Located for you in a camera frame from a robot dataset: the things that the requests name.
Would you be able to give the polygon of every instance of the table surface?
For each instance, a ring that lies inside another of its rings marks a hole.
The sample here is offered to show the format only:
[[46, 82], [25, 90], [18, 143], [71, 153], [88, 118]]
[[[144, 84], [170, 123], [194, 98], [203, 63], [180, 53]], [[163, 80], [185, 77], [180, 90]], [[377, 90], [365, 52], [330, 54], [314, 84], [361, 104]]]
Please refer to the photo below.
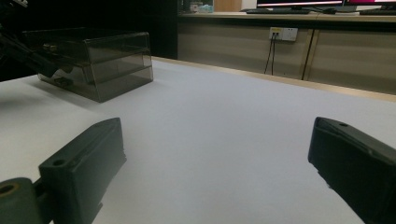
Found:
[[361, 16], [355, 13], [336, 13], [333, 15], [310, 12], [306, 15], [296, 14], [247, 14], [246, 12], [214, 12], [182, 14], [185, 18], [223, 18], [223, 19], [258, 19], [258, 20], [294, 20], [294, 21], [378, 21], [396, 22], [395, 16]]
[[121, 119], [128, 161], [99, 223], [362, 221], [307, 161], [316, 117], [396, 147], [395, 96], [154, 58], [154, 81], [98, 104], [26, 77], [0, 83], [0, 180], [95, 122]]

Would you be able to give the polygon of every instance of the electrical outlet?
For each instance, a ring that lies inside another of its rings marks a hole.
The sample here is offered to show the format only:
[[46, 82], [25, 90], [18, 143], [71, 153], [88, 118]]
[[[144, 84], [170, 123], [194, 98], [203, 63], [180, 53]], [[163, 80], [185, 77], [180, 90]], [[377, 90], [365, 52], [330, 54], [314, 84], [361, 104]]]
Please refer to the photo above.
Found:
[[282, 27], [271, 27], [270, 28], [270, 39], [276, 38], [277, 40], [281, 40], [282, 39], [282, 35], [283, 35], [283, 29]]
[[297, 28], [283, 28], [282, 40], [296, 41]]

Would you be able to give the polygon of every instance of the dark background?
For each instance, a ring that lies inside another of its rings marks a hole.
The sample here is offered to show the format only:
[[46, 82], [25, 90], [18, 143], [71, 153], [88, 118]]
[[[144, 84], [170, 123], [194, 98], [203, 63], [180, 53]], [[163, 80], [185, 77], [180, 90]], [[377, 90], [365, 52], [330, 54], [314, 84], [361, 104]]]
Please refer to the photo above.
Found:
[[[28, 8], [2, 22], [17, 35], [22, 31], [74, 27], [145, 31], [153, 56], [177, 59], [177, 0], [29, 0]], [[0, 81], [35, 74], [10, 58], [0, 62]]]

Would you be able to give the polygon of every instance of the transparent plastic box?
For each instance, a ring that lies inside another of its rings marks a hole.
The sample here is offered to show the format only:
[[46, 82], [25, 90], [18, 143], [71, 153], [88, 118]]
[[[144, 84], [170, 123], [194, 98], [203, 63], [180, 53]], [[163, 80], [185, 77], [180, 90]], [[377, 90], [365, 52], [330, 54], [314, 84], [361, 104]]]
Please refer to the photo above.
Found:
[[29, 48], [60, 69], [50, 84], [104, 102], [153, 80], [149, 34], [90, 28], [24, 32]]

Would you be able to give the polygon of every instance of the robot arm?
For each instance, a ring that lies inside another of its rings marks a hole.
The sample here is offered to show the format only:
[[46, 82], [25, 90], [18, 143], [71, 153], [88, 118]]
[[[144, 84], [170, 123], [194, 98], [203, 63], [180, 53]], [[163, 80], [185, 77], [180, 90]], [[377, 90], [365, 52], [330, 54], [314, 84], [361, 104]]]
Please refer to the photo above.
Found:
[[[17, 7], [27, 7], [26, 0], [0, 0], [0, 22], [15, 12], [13, 3], [16, 3]], [[15, 35], [0, 24], [0, 59], [5, 56], [24, 63], [46, 77], [52, 77], [58, 70], [54, 63], [29, 50]]]

